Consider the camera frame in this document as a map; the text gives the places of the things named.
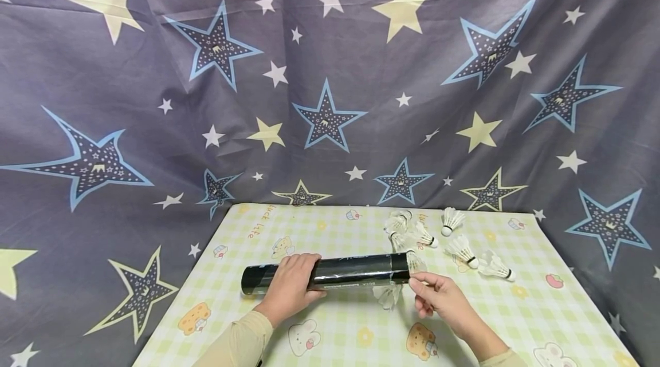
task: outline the green checkered mat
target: green checkered mat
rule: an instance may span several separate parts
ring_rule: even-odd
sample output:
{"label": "green checkered mat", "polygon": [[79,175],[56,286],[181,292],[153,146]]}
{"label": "green checkered mat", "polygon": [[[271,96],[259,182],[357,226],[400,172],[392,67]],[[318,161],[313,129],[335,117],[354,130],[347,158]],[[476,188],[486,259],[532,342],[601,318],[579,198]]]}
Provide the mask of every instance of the green checkered mat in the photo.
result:
{"label": "green checkered mat", "polygon": [[[302,252],[325,258],[389,252],[382,227],[392,210],[232,207],[134,367],[191,366],[232,321],[256,305],[240,293],[246,266],[277,263],[283,254]],[[517,273],[516,283],[509,283],[483,277],[443,252],[442,211],[412,212],[439,237],[439,249],[420,250],[429,271],[452,277],[529,366],[637,365],[533,215],[466,211],[463,227],[451,236],[465,234],[477,256],[495,251]],[[477,365],[442,321],[419,320],[411,290],[403,291],[392,311],[378,305],[371,289],[331,291],[320,305],[274,332],[264,366]],[[299,347],[296,338],[309,345]],[[429,342],[438,346],[437,354]]]}

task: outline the cartoon bear print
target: cartoon bear print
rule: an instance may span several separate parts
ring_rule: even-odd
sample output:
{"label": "cartoon bear print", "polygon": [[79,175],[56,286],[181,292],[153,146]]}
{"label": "cartoon bear print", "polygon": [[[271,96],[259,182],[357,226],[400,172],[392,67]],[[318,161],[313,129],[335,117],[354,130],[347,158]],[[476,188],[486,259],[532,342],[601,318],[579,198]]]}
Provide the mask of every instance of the cartoon bear print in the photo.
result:
{"label": "cartoon bear print", "polygon": [[572,358],[564,357],[564,350],[554,342],[549,342],[542,349],[534,349],[534,357],[543,367],[578,367]]}
{"label": "cartoon bear print", "polygon": [[179,320],[178,328],[183,334],[190,336],[194,332],[200,332],[206,326],[210,317],[210,308],[205,302],[191,308],[190,311]]}
{"label": "cartoon bear print", "polygon": [[303,324],[292,325],[288,337],[291,350],[296,357],[301,357],[321,341],[321,334],[316,331],[316,322],[312,319],[305,320]]}
{"label": "cartoon bear print", "polygon": [[431,356],[438,357],[435,334],[421,323],[415,323],[408,333],[406,349],[422,361],[428,360]]}

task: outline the gray star-patterned backdrop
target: gray star-patterned backdrop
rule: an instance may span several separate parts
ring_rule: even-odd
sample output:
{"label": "gray star-patterned backdrop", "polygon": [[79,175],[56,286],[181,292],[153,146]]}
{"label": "gray star-patterned backdrop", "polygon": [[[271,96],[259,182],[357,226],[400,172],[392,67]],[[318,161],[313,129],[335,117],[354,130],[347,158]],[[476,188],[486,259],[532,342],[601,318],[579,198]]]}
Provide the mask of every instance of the gray star-patterned backdrop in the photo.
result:
{"label": "gray star-patterned backdrop", "polygon": [[129,366],[260,202],[533,212],[657,366],[659,2],[0,0],[0,365]]}

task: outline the blue-outlined star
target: blue-outlined star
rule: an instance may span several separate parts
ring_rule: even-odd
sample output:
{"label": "blue-outlined star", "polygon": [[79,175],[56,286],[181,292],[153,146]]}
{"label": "blue-outlined star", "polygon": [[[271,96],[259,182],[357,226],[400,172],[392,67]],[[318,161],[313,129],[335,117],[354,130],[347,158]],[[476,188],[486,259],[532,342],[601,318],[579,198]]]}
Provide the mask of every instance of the blue-outlined star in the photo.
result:
{"label": "blue-outlined star", "polygon": [[192,58],[190,80],[208,68],[216,67],[220,69],[231,88],[236,91],[234,61],[262,53],[230,36],[225,0],[222,0],[215,17],[206,30],[191,27],[168,17],[165,19],[196,47],[195,56]]}
{"label": "blue-outlined star", "polygon": [[621,86],[612,85],[582,85],[582,68],[584,68],[587,56],[583,56],[577,66],[570,72],[559,88],[547,94],[531,94],[532,97],[543,106],[532,123],[523,131],[525,133],[531,128],[539,125],[544,120],[555,117],[571,132],[576,132],[576,112],[578,104],[589,101],[589,99],[600,97],[613,90],[621,89]]}
{"label": "blue-outlined star", "polygon": [[614,205],[604,207],[579,190],[587,218],[573,225],[566,232],[597,238],[603,249],[607,267],[612,271],[621,243],[651,250],[649,243],[630,223],[641,193],[642,190],[637,190]]}
{"label": "blue-outlined star", "polygon": [[169,297],[179,289],[160,280],[160,246],[151,255],[144,271],[135,270],[111,259],[108,261],[119,273],[128,290],[128,295],[113,312],[84,335],[87,336],[131,317],[133,318],[133,340],[138,342],[138,338],[144,332],[144,327],[147,326],[154,303]]}
{"label": "blue-outlined star", "polygon": [[473,77],[478,77],[481,88],[495,68],[504,60],[513,48],[518,45],[516,38],[527,22],[527,17],[536,0],[530,0],[496,33],[478,27],[472,22],[461,18],[463,32],[472,51],[472,56],[452,73],[442,85],[453,84]]}
{"label": "blue-outlined star", "polygon": [[375,181],[386,186],[383,196],[378,201],[378,205],[394,197],[401,197],[414,205],[413,187],[434,175],[434,173],[411,175],[408,170],[408,158],[404,158],[399,164],[399,167],[396,168],[394,175],[382,175],[374,178]]}
{"label": "blue-outlined star", "polygon": [[0,169],[61,176],[72,180],[69,192],[71,212],[83,198],[107,184],[153,186],[151,181],[123,160],[117,141],[125,129],[110,133],[96,142],[46,107],[42,108],[66,133],[73,147],[73,155],[46,163],[3,165]]}
{"label": "blue-outlined star", "polygon": [[502,198],[518,192],[526,185],[518,185],[513,187],[502,186],[502,167],[495,172],[486,186],[481,188],[465,188],[461,190],[464,194],[470,195],[474,201],[468,208],[468,211],[477,210],[481,207],[488,207],[493,211],[502,212]]}
{"label": "blue-outlined star", "polygon": [[348,144],[344,137],[344,127],[352,123],[360,116],[365,115],[366,111],[338,111],[335,108],[335,102],[332,99],[330,86],[327,78],[323,84],[323,92],[316,108],[308,108],[298,104],[292,104],[296,111],[302,116],[312,128],[307,135],[305,149],[315,145],[324,138],[336,143],[346,152]]}
{"label": "blue-outlined star", "polygon": [[208,169],[204,171],[204,188],[206,189],[206,197],[197,204],[213,204],[210,206],[209,219],[213,220],[215,210],[225,203],[226,199],[234,199],[234,196],[227,190],[227,185],[242,174],[243,173],[241,172],[239,175],[225,176],[221,179],[217,179]]}

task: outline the black shuttlecock tube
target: black shuttlecock tube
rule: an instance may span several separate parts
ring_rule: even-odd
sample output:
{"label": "black shuttlecock tube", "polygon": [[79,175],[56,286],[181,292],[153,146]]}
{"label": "black shuttlecock tube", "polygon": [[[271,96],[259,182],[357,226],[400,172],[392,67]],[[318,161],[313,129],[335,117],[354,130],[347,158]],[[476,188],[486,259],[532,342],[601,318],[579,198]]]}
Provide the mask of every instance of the black shuttlecock tube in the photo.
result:
{"label": "black shuttlecock tube", "polygon": [[[245,268],[241,289],[245,295],[265,294],[278,264]],[[319,260],[309,277],[308,290],[406,284],[410,279],[406,253],[363,255]]]}

